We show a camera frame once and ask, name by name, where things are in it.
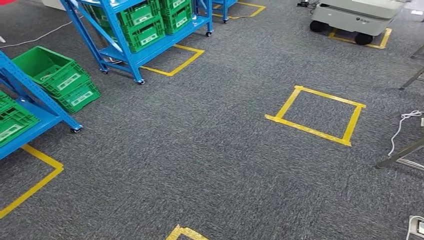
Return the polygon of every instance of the metal stand leg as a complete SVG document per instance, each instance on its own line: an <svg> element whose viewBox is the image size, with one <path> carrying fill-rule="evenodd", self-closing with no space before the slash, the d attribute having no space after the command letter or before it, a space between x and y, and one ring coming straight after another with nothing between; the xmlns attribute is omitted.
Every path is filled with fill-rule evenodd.
<svg viewBox="0 0 424 240"><path fill-rule="evenodd" d="M418 48L417 51L415 51L412 56L411 59L416 59L418 57L418 54L420 54L422 51L424 50L424 45L422 45L420 48Z"/></svg>
<svg viewBox="0 0 424 240"><path fill-rule="evenodd" d="M424 67L421 68L421 70L419 70L419 72L417 72L413 77L411 77L411 79L409 79L405 84L403 84L399 89L400 90L404 90L405 88L407 88L409 85L411 85L413 83L413 81L415 80L419 80L418 78L424 73Z"/></svg>
<svg viewBox="0 0 424 240"><path fill-rule="evenodd" d="M422 147L424 147L424 137L421 138L420 140L414 142L414 144L412 144L411 146L408 146L407 148L403 149L402 151L396 153L392 157L389 157L386 160L377 163L376 167L378 169L383 169L383 168L389 166L390 164L392 164L394 162L397 162L397 163L406 165L408 167L412 167L412 168L415 168L415 169L424 171L424 168L422 168L422 167L419 167L419 166L416 166L416 165L412 165L410 163L407 163L407 162L402 161L402 158L404 158L408 154L411 154L411 153L419 150Z"/></svg>

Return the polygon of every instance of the gray carpet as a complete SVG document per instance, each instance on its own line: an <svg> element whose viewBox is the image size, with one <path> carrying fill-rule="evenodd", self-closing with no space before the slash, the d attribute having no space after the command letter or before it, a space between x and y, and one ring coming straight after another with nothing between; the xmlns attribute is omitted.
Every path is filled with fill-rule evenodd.
<svg viewBox="0 0 424 240"><path fill-rule="evenodd" d="M102 97L75 115L81 133L59 124L30 143L64 171L0 221L0 239L164 240L178 224L210 240L403 239L409 215L424 215L424 175L373 166L400 114L424 110L424 84L397 89L424 64L409 58L424 43L423 16L403 11L380 50L310 32L297 1L249 2L267 8L227 24L216 18L212 37L202 29L180 42L204 54L173 77L141 70L144 86L101 74L72 25L5 48L14 57L42 45L75 59ZM0 16L8 44L69 21L23 0ZM191 56L179 52L149 66L168 71ZM295 85L366 105L352 147L264 118ZM350 105L302 93L285 118L340 137L351 114ZM404 122L397 149L422 136L419 122ZM424 164L422 153L413 158ZM0 161L0 207L50 170L22 150Z"/></svg>

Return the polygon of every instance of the blue shelf tier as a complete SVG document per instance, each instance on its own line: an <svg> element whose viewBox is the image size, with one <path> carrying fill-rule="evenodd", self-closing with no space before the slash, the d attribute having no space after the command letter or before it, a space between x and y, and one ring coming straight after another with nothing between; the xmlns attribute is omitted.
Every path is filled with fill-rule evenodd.
<svg viewBox="0 0 424 240"><path fill-rule="evenodd" d="M14 152L16 149L20 148L24 144L32 141L48 129L52 128L54 125L62 121L62 118L55 116L50 112L30 103L29 101L24 100L23 98L18 98L16 102L28 110L30 113L34 114L40 122L31 127L30 129L23 132L21 135L13 139L12 141L6 143L6 145L0 147L0 159L6 157L7 155Z"/></svg>
<svg viewBox="0 0 424 240"><path fill-rule="evenodd" d="M89 1L89 0L81 0L83 4L89 4L96 7L102 7L102 3L100 1ZM142 3L144 0L114 0L110 3L110 7L117 14L127 8L130 8L136 4Z"/></svg>
<svg viewBox="0 0 424 240"><path fill-rule="evenodd" d="M196 16L196 19L194 19L191 23L187 24L185 27L181 28L181 30L179 30L176 34L166 35L164 38L153 43L146 49L137 53L131 53L131 58L134 60L135 66L140 67L148 61L152 60L157 55L163 53L164 51L177 44L179 41L181 41L191 33L195 32L196 30L207 24L209 20L209 17ZM122 61L126 60L122 52L119 52L113 46L103 48L102 50L100 50L100 53L102 55L114 59L119 59Z"/></svg>

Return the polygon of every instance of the white cable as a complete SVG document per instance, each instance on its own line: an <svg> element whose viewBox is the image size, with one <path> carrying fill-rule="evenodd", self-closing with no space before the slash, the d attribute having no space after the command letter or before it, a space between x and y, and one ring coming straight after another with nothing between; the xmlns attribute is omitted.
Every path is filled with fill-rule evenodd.
<svg viewBox="0 0 424 240"><path fill-rule="evenodd" d="M16 47L16 46L19 46L19 45L28 44L28 43L32 43L32 42L38 41L38 40L40 40L40 39L44 38L45 36L47 36L47 35L49 35L49 34L53 33L54 31L57 31L57 30L59 30L59 29L61 29L61 28L65 27L65 26L67 26L67 25L69 25L69 24L71 24L71 23L72 23L72 21L70 21L70 22L68 22L68 23L66 23L66 24L63 24L62 26L59 26L58 28L56 28L56 29L54 29L54 30L49 31L48 33L46 33L46 34L44 34L44 35L42 35L42 36L40 36L40 37L38 37L38 38L36 38L36 39L34 39L34 40L24 41L24 42L17 43L17 44L12 44L12 45L0 46L0 49L8 48L8 47Z"/></svg>
<svg viewBox="0 0 424 240"><path fill-rule="evenodd" d="M422 216L411 216L411 217L409 218L409 223L408 223L408 234L406 235L406 240L408 240L408 239L410 238L410 234L411 234L411 223L412 223L412 220L414 220L414 219L421 219L421 220L424 220L424 217L422 217Z"/></svg>
<svg viewBox="0 0 424 240"><path fill-rule="evenodd" d="M412 112L410 112L410 113L405 113L405 114L402 114L402 115L400 115L400 117L402 118L400 121L399 121L399 128L397 129L397 132L391 137L391 139L390 139L390 141L391 141L391 151L387 154L389 157L391 157L392 156L392 153L393 153L393 151L395 151L395 142L394 142L394 139L395 139L395 137L399 134L399 132L401 131L401 128L402 128L402 122L405 120L405 119L409 119L410 117L419 117L419 116L422 116L423 115L423 113L424 113L424 111L418 111L418 110L415 110L415 111L412 111Z"/></svg>

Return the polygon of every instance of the yellow tape square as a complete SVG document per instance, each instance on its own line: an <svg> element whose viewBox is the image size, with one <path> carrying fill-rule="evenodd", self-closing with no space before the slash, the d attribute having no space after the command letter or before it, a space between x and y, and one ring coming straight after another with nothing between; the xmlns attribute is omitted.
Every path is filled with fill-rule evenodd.
<svg viewBox="0 0 424 240"><path fill-rule="evenodd" d="M8 213L10 213L13 209L15 209L17 206L22 204L25 200L27 200L31 195L36 193L38 190L40 190L44 185L46 185L48 182L50 182L54 177L56 177L59 173L61 173L64 170L64 166L62 163L54 160L53 158L47 156L46 154L38 151L37 149L33 148L32 146L29 146L28 144L25 144L21 147L23 150L31 154L32 156L38 158L39 160L45 162L46 164L50 165L54 168L54 170L49 173L47 176L45 176L41 181L39 181L37 184L35 184L33 187L31 187L28 191L26 191L24 194L22 194L20 197L18 197L16 200L14 200L11 204L7 205L5 208L0 210L0 219L2 219L4 216L6 216Z"/></svg>
<svg viewBox="0 0 424 240"><path fill-rule="evenodd" d="M351 43L351 44L356 44L356 42L354 40L336 36L337 30L338 30L337 28L333 27L332 31L328 34L328 37L331 38L331 39L340 40L340 41ZM386 28L384 35L383 35L383 38L381 39L380 45L367 44L365 46L370 47L370 48L375 48L375 49L385 49L387 42L389 41L389 37L390 37L391 33L392 33L392 29Z"/></svg>
<svg viewBox="0 0 424 240"><path fill-rule="evenodd" d="M311 93L311 94L315 94L315 95L318 95L318 96L321 96L321 97L324 97L324 98L333 99L333 100L336 100L336 101L339 101L339 102L342 102L342 103L345 103L345 104L351 104L351 105L356 106L356 108L353 110L353 114L350 117L349 123L347 124L347 128L344 131L342 138L332 136L332 135L317 131L315 129L312 129L312 128L309 128L309 127L306 127L306 126L303 126L303 125L300 125L300 124L297 124L297 123L283 119L284 114L287 112L287 110L289 110L290 106L293 104L296 97L299 95L299 93L301 91ZM313 134L313 135L317 135L321 138L328 139L328 140L334 141L336 143L343 144L343 145L351 147L352 146L351 137L352 137L352 134L354 132L354 128L355 128L355 125L357 124L357 121L358 121L358 118L359 118L359 115L361 113L362 108L366 108L366 106L362 103L347 100L347 99L344 99L344 98L341 98L341 97L338 97L338 96L333 96L333 95L330 95L330 94L327 94L327 93L323 93L323 92L320 92L320 91L316 91L316 90L312 90L312 89L309 89L309 88L306 88L306 87L303 87L303 86L296 85L296 86L294 86L293 93L288 97L287 101L281 107L281 109L279 110L277 115L271 116L271 115L265 114L265 118L272 120L276 123L284 124L284 125L302 130L304 132L307 132L307 133L310 133L310 134Z"/></svg>
<svg viewBox="0 0 424 240"><path fill-rule="evenodd" d="M237 1L236 4L241 4L241 5L246 5L246 6L250 6L250 7L254 7L257 8L257 10L252 13L249 16L228 16L229 19L239 19L239 18L252 18L256 15L258 15L260 12L262 12L266 6L262 6L262 5L256 5L256 4L252 4L252 3L247 3L247 2L241 2L241 1ZM219 9L221 5L217 4L213 7L214 10ZM215 17L223 17L221 14L216 14L216 13L212 13L213 16Z"/></svg>
<svg viewBox="0 0 424 240"><path fill-rule="evenodd" d="M178 45L178 44L175 44L174 47L179 48L179 49L188 50L188 51L191 51L191 52L195 52L195 54L193 56L191 56L189 59L187 59L187 61L185 61L181 65L177 66L171 72L162 71L162 70L152 68L152 67L148 67L148 66L141 66L140 68L146 69L146 70L158 73L158 74L163 74L163 75L168 76L168 77L172 77L175 74L177 74L179 71L181 71L183 68L187 67L187 65L191 64L194 60L196 60L200 55L202 55L205 52L204 50L200 50L200 49L196 49L196 48L192 48L192 47L188 47L188 46L182 46L182 45Z"/></svg>
<svg viewBox="0 0 424 240"><path fill-rule="evenodd" d="M188 227L180 227L177 225L166 240L178 240L178 238L184 235L192 240L208 240L206 237L202 236L200 233L188 228Z"/></svg>

